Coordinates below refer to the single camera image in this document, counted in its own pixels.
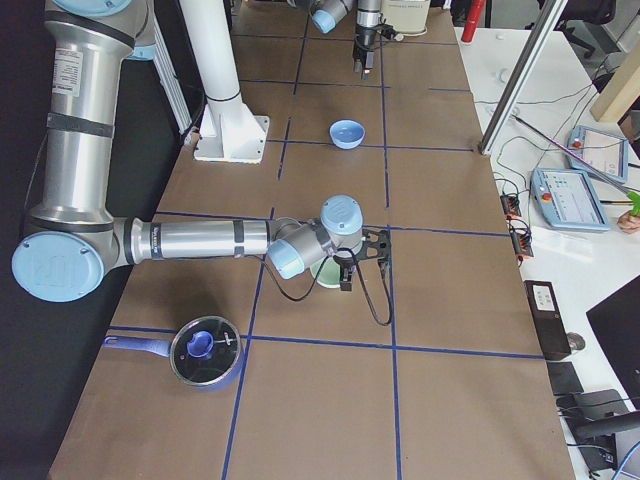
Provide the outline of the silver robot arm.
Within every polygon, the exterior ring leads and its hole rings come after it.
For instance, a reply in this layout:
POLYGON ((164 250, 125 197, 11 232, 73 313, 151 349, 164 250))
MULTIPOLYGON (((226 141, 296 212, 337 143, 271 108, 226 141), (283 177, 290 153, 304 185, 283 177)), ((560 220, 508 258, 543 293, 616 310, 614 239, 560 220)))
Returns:
POLYGON ((330 33, 348 14, 356 11, 353 43, 354 72, 366 80, 374 66, 374 43, 382 25, 381 2, 378 0, 288 0, 293 8, 303 10, 316 29, 330 33))
POLYGON ((106 193, 121 66, 155 51, 150 1, 49 1, 56 41, 42 148, 44 191, 12 257, 15 280, 51 302, 78 300, 113 269, 145 260, 266 255, 285 279, 364 247, 357 201, 336 195, 306 223, 275 220, 144 222, 114 218, 106 193))

